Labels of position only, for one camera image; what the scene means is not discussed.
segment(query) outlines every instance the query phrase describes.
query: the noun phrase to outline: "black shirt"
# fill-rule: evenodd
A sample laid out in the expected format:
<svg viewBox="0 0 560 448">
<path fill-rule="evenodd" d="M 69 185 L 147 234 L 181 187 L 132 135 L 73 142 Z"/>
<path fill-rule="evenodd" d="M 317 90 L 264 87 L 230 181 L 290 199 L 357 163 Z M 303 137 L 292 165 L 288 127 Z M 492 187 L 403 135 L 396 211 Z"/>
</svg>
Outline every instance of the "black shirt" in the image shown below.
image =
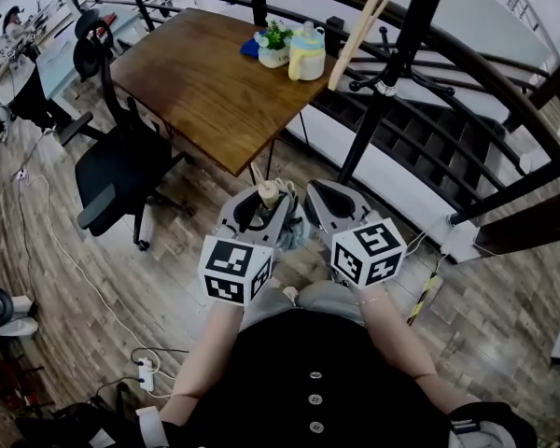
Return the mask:
<svg viewBox="0 0 560 448">
<path fill-rule="evenodd" d="M 358 324 L 290 310 L 241 332 L 227 371 L 170 445 L 448 446 L 450 421 Z"/>
</svg>

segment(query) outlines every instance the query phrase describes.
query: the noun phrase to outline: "power strip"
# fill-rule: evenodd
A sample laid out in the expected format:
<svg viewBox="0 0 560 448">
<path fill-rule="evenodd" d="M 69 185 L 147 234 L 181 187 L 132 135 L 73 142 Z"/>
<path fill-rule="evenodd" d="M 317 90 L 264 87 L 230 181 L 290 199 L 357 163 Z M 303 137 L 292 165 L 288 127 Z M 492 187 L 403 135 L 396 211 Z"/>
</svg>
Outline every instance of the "power strip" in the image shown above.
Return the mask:
<svg viewBox="0 0 560 448">
<path fill-rule="evenodd" d="M 25 179 L 27 177 L 27 170 L 25 168 L 20 168 L 15 177 L 17 178 L 17 181 Z"/>
<path fill-rule="evenodd" d="M 139 386 L 146 392 L 153 391 L 153 369 L 149 358 L 139 358 L 139 378 L 143 382 L 139 382 Z"/>
</svg>

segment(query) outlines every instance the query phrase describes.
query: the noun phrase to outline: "wire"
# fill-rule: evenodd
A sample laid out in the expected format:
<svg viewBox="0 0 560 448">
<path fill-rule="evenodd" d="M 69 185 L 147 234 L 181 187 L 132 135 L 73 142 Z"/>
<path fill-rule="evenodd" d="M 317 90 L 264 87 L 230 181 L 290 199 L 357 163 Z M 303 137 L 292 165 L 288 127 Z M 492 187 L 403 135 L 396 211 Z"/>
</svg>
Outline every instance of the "wire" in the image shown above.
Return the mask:
<svg viewBox="0 0 560 448">
<path fill-rule="evenodd" d="M 29 246 L 27 245 L 27 223 L 25 222 L 25 214 L 22 211 L 22 204 L 21 204 L 21 180 L 19 179 L 19 183 L 17 184 L 18 193 L 17 193 L 17 202 L 19 204 L 19 210 L 21 212 L 21 219 L 22 219 L 22 240 L 25 245 L 25 252 L 27 252 L 27 278 L 29 279 L 29 288 L 34 294 L 34 301 L 37 301 L 37 293 L 35 292 L 34 281 L 31 277 L 31 253 L 29 252 Z"/>
<path fill-rule="evenodd" d="M 39 144 L 39 142 L 44 139 L 44 134 L 42 133 L 41 136 L 39 136 L 39 139 L 37 141 L 35 141 L 35 144 L 33 146 L 33 148 L 31 149 L 31 152 L 29 153 L 29 156 L 27 156 L 24 161 L 21 163 L 21 166 L 19 166 L 19 169 L 17 171 L 15 171 L 13 173 L 13 175 L 10 177 L 10 180 L 14 180 L 15 176 L 19 173 L 19 171 L 24 168 L 27 165 L 27 162 L 29 162 L 29 160 L 31 159 L 31 157 L 34 155 L 35 149 L 37 148 L 37 145 Z"/>
<path fill-rule="evenodd" d="M 148 392 L 148 394 L 154 399 L 168 399 L 172 396 L 172 395 L 154 395 L 151 392 Z"/>
<path fill-rule="evenodd" d="M 178 348 L 157 348 L 157 347 L 139 347 L 139 348 L 135 348 L 132 352 L 131 352 L 131 362 L 132 363 L 139 363 L 138 360 L 135 360 L 133 358 L 133 355 L 138 352 L 139 350 L 154 350 L 156 352 L 177 352 L 179 354 L 187 354 L 189 352 L 189 350 L 180 350 Z"/>
<path fill-rule="evenodd" d="M 95 391 L 95 395 L 93 396 L 95 399 L 97 399 L 100 395 L 100 390 L 102 388 L 106 388 L 107 386 L 113 385 L 113 384 L 117 384 L 118 382 L 122 382 L 123 380 L 135 380 L 136 382 L 140 382 L 141 379 L 137 378 L 137 377 L 120 377 L 118 378 L 118 380 L 115 380 L 114 382 L 107 382 L 106 384 L 103 384 L 102 386 L 100 386 L 96 391 Z"/>
<path fill-rule="evenodd" d="M 47 212 L 46 215 L 48 216 L 48 225 L 49 225 L 49 231 L 51 233 L 51 236 L 53 237 L 53 239 L 56 241 L 56 244 L 58 245 L 58 247 L 60 248 L 60 250 L 62 250 L 62 252 L 64 252 L 64 254 L 69 258 L 69 260 L 72 262 L 72 264 L 83 274 L 83 277 L 85 278 L 85 281 L 91 286 L 91 288 L 93 288 L 93 290 L 95 290 L 95 293 L 98 295 L 98 297 L 100 298 L 100 300 L 102 301 L 102 303 L 104 304 L 105 308 L 108 309 L 108 311 L 110 312 L 110 314 L 112 314 L 112 316 L 114 316 L 114 318 L 116 319 L 116 321 L 126 330 L 128 331 L 133 338 L 136 340 L 136 342 L 141 345 L 141 348 L 148 350 L 148 352 L 150 352 L 151 354 L 153 354 L 153 356 L 156 358 L 157 360 L 157 367 L 153 370 L 153 374 L 155 375 L 156 373 L 160 373 L 162 375 L 164 375 L 165 377 L 168 377 L 172 380 L 174 380 L 174 377 L 171 377 L 170 375 L 168 375 L 167 373 L 164 373 L 163 371 L 160 370 L 161 367 L 161 359 L 160 357 L 158 357 L 158 354 L 156 354 L 156 352 L 151 349 L 146 347 L 140 340 L 139 338 L 134 334 L 134 332 L 129 329 L 126 325 L 124 325 L 122 323 L 122 321 L 119 319 L 119 317 L 116 315 L 116 313 L 114 312 L 114 310 L 112 310 L 112 308 L 108 305 L 108 303 L 105 301 L 104 296 L 102 295 L 102 292 L 100 292 L 100 290 L 93 284 L 93 282 L 89 279 L 89 277 L 87 276 L 87 274 L 85 273 L 85 271 L 83 271 L 83 269 L 75 262 L 75 260 L 73 259 L 73 257 L 66 252 L 66 249 L 64 249 L 63 245 L 61 244 L 60 240 L 58 239 L 58 237 L 56 237 L 56 234 L 54 233 L 54 227 L 52 226 L 52 220 L 49 216 L 49 182 L 46 179 L 45 176 L 43 175 L 39 175 L 34 177 L 33 179 L 31 179 L 28 183 L 27 186 L 31 186 L 34 182 L 36 182 L 37 179 L 43 179 L 44 182 L 46 183 L 46 187 L 48 189 L 48 195 L 47 195 Z"/>
<path fill-rule="evenodd" d="M 446 259 L 448 257 L 448 254 L 446 254 L 445 256 L 443 256 L 440 260 L 436 261 L 436 267 L 433 270 L 433 272 L 431 273 L 431 275 L 429 276 L 425 287 L 423 288 L 423 291 L 421 292 L 421 296 L 419 297 L 419 300 L 417 301 L 417 303 L 414 305 L 413 309 L 411 310 L 411 314 L 409 315 L 409 318 L 407 318 L 407 324 L 409 326 L 411 326 L 413 324 L 413 322 L 415 321 L 415 319 L 417 318 L 417 316 L 419 315 L 419 313 L 421 312 L 421 309 L 423 307 L 423 304 L 427 298 L 427 294 L 429 294 L 429 292 L 431 291 L 431 289 L 433 288 L 433 284 L 436 280 L 436 277 L 438 276 L 438 271 L 440 270 L 440 265 L 441 262 Z"/>
<path fill-rule="evenodd" d="M 481 247 L 481 246 L 478 245 L 478 244 L 473 243 L 473 245 L 474 245 L 475 247 L 477 247 L 478 249 L 481 249 L 483 252 L 487 252 L 488 254 L 491 254 L 492 256 L 496 256 L 496 257 L 497 257 L 497 256 L 501 256 L 501 255 L 502 255 L 502 254 L 495 254 L 495 253 L 492 252 L 491 250 L 486 249 L 485 247 Z"/>
<path fill-rule="evenodd" d="M 417 235 L 417 237 L 415 237 L 412 241 L 409 242 L 409 245 L 407 245 L 407 252 L 404 254 L 405 258 L 408 258 L 412 253 L 414 253 L 420 246 L 421 243 L 423 242 L 423 240 L 429 236 L 429 232 L 434 228 L 434 226 L 436 224 L 438 224 L 438 222 L 440 222 L 443 219 L 443 216 L 438 217 L 435 221 L 433 221 L 433 223 L 431 224 L 431 226 L 429 226 L 428 229 L 424 230 L 423 232 L 421 232 L 419 235 Z M 419 242 L 417 243 L 417 245 L 415 246 L 415 248 L 412 251 L 409 251 L 409 249 L 411 248 L 411 245 L 413 245 L 417 240 L 419 240 Z"/>
<path fill-rule="evenodd" d="M 446 254 L 444 257 L 442 257 L 440 260 L 438 260 L 438 263 L 436 264 L 436 268 L 435 268 L 434 271 L 433 271 L 436 275 L 438 275 L 438 270 L 440 269 L 440 264 L 441 264 L 441 262 L 442 262 L 444 259 L 446 259 L 448 256 L 449 256 L 449 254 Z"/>
<path fill-rule="evenodd" d="M 154 351 L 156 352 L 177 352 L 180 354 L 187 354 L 189 352 L 189 350 L 180 350 L 177 348 L 158 348 L 158 347 L 138 347 L 135 348 L 132 352 L 131 352 L 131 362 L 134 363 L 135 365 L 139 365 L 139 360 L 135 360 L 133 355 L 135 354 L 135 352 L 138 352 L 139 350 L 148 350 L 149 352 L 153 353 Z M 153 371 L 153 374 L 156 375 L 163 375 L 164 377 L 170 379 L 170 380 L 176 380 L 175 377 L 173 377 L 172 375 L 169 375 L 168 373 L 166 373 L 163 370 L 158 370 L 158 371 Z"/>
</svg>

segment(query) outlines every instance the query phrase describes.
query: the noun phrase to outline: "wooden crutch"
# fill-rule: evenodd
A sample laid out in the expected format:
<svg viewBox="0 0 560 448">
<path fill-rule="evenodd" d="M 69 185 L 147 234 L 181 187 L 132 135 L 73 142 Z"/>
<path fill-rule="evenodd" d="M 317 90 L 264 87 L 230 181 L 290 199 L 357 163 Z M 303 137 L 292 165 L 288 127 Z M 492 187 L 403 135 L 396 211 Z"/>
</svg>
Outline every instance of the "wooden crutch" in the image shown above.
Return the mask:
<svg viewBox="0 0 560 448">
<path fill-rule="evenodd" d="M 338 62 L 334 65 L 332 74 L 329 77 L 328 88 L 335 91 L 338 86 L 338 81 L 343 76 L 346 66 L 351 62 L 351 59 L 358 50 L 359 45 L 367 35 L 373 23 L 378 19 L 380 14 L 384 11 L 390 0 L 368 0 L 361 13 L 361 18 L 357 22 L 357 27 L 354 32 L 350 34 L 343 51 L 340 54 Z"/>
</svg>

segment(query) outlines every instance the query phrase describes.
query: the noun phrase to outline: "curved handrail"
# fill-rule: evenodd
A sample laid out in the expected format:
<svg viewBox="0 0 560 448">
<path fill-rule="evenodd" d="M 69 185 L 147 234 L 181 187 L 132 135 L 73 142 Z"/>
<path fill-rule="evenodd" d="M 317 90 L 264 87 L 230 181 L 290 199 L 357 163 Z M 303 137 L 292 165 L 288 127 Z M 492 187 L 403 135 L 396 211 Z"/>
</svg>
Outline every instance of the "curved handrail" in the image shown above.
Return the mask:
<svg viewBox="0 0 560 448">
<path fill-rule="evenodd" d="M 333 0 L 361 10 L 367 0 Z M 380 20 L 400 28 L 407 10 L 390 2 Z M 467 72 L 518 118 L 554 163 L 560 165 L 560 140 L 538 110 L 518 92 L 512 83 L 476 51 L 442 29 L 431 26 L 424 42 Z"/>
</svg>

